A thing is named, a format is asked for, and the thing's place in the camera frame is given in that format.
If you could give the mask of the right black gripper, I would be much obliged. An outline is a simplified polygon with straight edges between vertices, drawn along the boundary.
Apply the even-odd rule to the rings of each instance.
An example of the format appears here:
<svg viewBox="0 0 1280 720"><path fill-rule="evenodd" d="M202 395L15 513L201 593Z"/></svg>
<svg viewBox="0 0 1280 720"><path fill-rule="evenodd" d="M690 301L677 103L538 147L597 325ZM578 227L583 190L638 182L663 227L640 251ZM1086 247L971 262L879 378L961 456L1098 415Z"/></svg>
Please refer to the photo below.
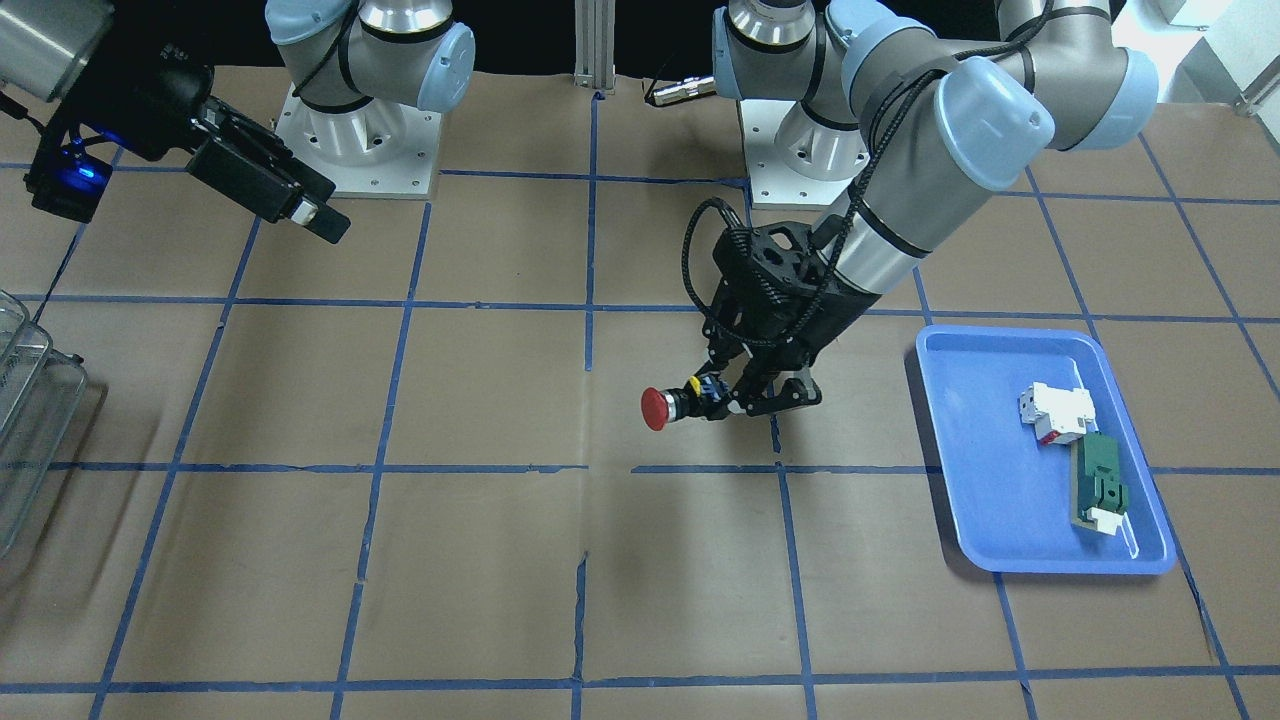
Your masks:
<svg viewBox="0 0 1280 720"><path fill-rule="evenodd" d="M56 86L50 151L104 142L159 161L192 152L186 172L268 223L292 222L339 243L351 227L329 205L337 184L297 158L270 129L214 97L214 72L174 45L100 45L68 63Z"/></svg>

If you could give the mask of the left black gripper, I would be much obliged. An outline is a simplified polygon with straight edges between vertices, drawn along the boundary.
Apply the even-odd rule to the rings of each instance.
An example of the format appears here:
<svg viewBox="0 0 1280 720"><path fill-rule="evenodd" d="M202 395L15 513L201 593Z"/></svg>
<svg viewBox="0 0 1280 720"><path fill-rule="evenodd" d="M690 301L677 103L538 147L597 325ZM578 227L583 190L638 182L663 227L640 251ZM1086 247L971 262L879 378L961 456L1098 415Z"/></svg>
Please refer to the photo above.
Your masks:
<svg viewBox="0 0 1280 720"><path fill-rule="evenodd" d="M812 364L820 351L881 300L835 273L819 252L835 243L837 225L815 231L781 222L722 231L713 249L719 283L701 333L700 414L760 416L822 402ZM750 351L736 384L724 379L732 360Z"/></svg>

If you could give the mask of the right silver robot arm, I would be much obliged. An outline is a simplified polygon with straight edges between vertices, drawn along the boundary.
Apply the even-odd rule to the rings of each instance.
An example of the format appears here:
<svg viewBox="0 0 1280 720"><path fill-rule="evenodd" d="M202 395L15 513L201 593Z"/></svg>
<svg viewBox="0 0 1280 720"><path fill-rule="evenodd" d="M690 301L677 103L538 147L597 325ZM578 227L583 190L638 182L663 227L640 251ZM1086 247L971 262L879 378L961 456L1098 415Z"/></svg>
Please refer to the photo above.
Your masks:
<svg viewBox="0 0 1280 720"><path fill-rule="evenodd" d="M454 110L474 72L474 32L448 1L269 1L265 28L291 76L294 109L278 133L212 91L189 35L197 1L5 1L3 113L38 133L24 183L33 208L93 219L113 143L147 161L188 155L186 172L257 218L337 243L349 219L330 204L333 172L426 161L428 115Z"/></svg>

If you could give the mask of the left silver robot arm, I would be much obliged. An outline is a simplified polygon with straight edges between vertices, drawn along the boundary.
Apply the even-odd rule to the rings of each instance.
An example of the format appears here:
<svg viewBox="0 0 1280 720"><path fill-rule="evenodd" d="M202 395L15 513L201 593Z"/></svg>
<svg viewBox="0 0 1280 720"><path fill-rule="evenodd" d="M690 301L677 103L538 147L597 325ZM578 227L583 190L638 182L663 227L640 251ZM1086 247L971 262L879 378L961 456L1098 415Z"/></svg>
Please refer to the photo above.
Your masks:
<svg viewBox="0 0 1280 720"><path fill-rule="evenodd" d="M1158 69L1117 46L1105 1L1000 1L995 41L941 38L878 1L731 1L713 28L713 77L736 100L794 100L855 132L865 167L812 224L750 227L721 199L719 281L707 360L640 402L657 430L686 416L760 416L820 402L820 351L1043 150L1129 143L1152 117Z"/></svg>

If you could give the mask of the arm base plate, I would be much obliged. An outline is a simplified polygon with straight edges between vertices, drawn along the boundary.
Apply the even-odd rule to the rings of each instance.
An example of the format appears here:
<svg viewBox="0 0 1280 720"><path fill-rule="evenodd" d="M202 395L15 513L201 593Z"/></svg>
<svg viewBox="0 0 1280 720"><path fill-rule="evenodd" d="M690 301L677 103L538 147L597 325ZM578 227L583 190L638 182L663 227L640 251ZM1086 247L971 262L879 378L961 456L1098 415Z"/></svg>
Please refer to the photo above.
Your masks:
<svg viewBox="0 0 1280 720"><path fill-rule="evenodd" d="M836 129L800 102L739 102L751 205L818 210L833 202L870 160L859 129Z"/></svg>
<svg viewBox="0 0 1280 720"><path fill-rule="evenodd" d="M445 115L385 100L326 114L285 94L275 135L335 184L335 199L428 200Z"/></svg>

